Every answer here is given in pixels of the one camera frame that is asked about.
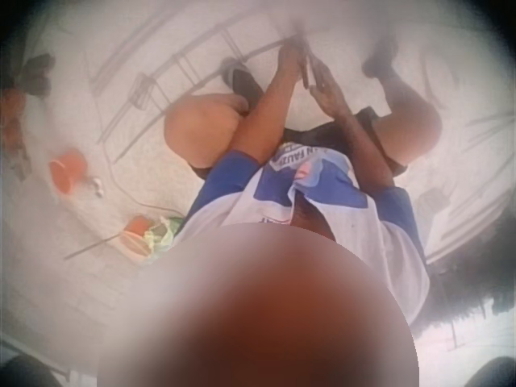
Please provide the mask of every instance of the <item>orange container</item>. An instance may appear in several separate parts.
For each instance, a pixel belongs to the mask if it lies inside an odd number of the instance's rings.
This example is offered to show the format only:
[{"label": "orange container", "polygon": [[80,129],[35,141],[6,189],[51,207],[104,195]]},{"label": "orange container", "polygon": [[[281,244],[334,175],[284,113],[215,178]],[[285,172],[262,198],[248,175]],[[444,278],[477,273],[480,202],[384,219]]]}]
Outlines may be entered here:
[{"label": "orange container", "polygon": [[68,195],[72,193],[73,187],[86,176],[88,163],[82,153],[73,148],[52,160],[48,167],[57,190]]},{"label": "orange container", "polygon": [[152,251],[144,240],[145,231],[152,227],[153,221],[143,215],[136,215],[120,233],[122,244],[139,256],[150,256]]}]

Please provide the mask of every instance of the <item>concrete floor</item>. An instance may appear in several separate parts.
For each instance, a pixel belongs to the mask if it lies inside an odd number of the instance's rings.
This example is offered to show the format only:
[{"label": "concrete floor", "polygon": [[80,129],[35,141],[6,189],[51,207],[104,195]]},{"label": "concrete floor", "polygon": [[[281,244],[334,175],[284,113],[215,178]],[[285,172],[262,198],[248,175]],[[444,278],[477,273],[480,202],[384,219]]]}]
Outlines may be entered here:
[{"label": "concrete floor", "polygon": [[[248,67],[266,87],[276,69],[274,42],[289,35],[291,15],[286,10],[292,9],[288,1],[274,6],[266,3],[71,2],[50,6],[38,15],[26,57],[50,52],[56,57],[56,67],[51,73],[50,97],[27,101],[23,130],[34,176],[22,185],[12,183],[18,187],[12,191],[12,211],[2,214],[3,224],[19,243],[28,243],[25,235],[39,234],[38,228],[44,227],[25,206],[43,190],[51,193],[53,201],[48,197],[42,206],[72,214],[75,219],[66,222],[84,227],[91,240],[116,234],[134,214],[153,218],[185,214],[201,181],[165,146],[160,112],[192,88],[196,94],[229,92],[220,77],[210,77],[226,56],[250,56]],[[379,115],[388,114],[379,83],[360,71],[381,25],[362,13],[357,6],[360,2],[324,0],[310,11],[304,11],[299,3],[296,16],[314,31],[309,35],[310,45],[333,71],[351,108],[358,111],[373,106]],[[431,262],[480,233],[510,200],[514,188],[514,66],[489,26],[465,7],[443,0],[392,3],[387,15],[397,22],[400,45],[395,68],[429,98],[422,66],[426,64],[428,84],[435,95],[431,102],[443,118],[438,146],[397,179],[413,200]],[[423,52],[430,53],[422,62]],[[142,73],[154,77],[156,85],[147,105],[139,109],[129,103],[128,95]],[[209,79],[205,85],[195,86],[205,79]],[[497,117],[474,122],[490,116]],[[311,96],[298,85],[287,126],[308,130],[325,121]],[[145,127],[134,147],[117,160]],[[99,141],[102,133],[108,132],[110,135]],[[85,155],[89,174],[102,180],[104,198],[97,198],[87,186],[77,187],[70,198],[56,194],[48,161],[69,147]],[[65,255],[65,250],[44,239],[40,246],[46,257],[35,259],[49,260],[42,263],[48,267],[59,266],[55,259]],[[100,259],[91,260],[92,267],[108,253],[122,258],[117,262],[122,262],[123,256],[127,262],[135,259],[117,240],[106,249],[97,254]],[[110,282],[99,277],[88,260],[81,262],[79,273],[100,279],[99,288]],[[110,269],[116,272],[117,265],[127,263],[112,264]],[[130,279],[137,267],[125,270],[120,269],[119,275]],[[80,287],[80,293],[95,291],[95,285],[87,284]],[[81,313],[87,309],[79,304],[73,308]],[[90,314],[94,323],[102,320],[98,317],[102,312]],[[102,321],[98,331],[105,324]]]}]

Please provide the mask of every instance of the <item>shirt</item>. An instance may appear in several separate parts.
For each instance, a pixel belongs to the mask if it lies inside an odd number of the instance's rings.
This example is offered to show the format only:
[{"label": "shirt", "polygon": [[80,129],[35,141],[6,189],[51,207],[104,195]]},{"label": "shirt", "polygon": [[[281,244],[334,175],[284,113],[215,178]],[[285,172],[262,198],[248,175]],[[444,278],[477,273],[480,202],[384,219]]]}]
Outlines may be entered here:
[{"label": "shirt", "polygon": [[325,148],[284,144],[263,167],[230,151],[213,167],[174,244],[236,223],[289,224],[296,192],[326,219],[335,242],[385,283],[408,323],[422,308],[429,277],[408,193],[360,191],[349,159]]}]

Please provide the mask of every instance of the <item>foot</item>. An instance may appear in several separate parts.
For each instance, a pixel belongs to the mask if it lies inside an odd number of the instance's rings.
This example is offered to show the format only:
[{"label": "foot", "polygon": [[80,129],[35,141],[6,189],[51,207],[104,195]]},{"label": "foot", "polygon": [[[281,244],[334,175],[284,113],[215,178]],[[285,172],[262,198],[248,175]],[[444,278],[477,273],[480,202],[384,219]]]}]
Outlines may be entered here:
[{"label": "foot", "polygon": [[250,73],[249,69],[245,66],[245,64],[231,57],[224,59],[220,67],[222,69],[221,76],[223,78],[223,81],[231,90],[233,90],[233,80],[235,71],[238,70],[243,71],[245,73]]},{"label": "foot", "polygon": [[362,65],[362,72],[367,78],[380,78],[392,71],[393,59],[396,55],[396,40],[392,36],[381,39],[374,53]]}]

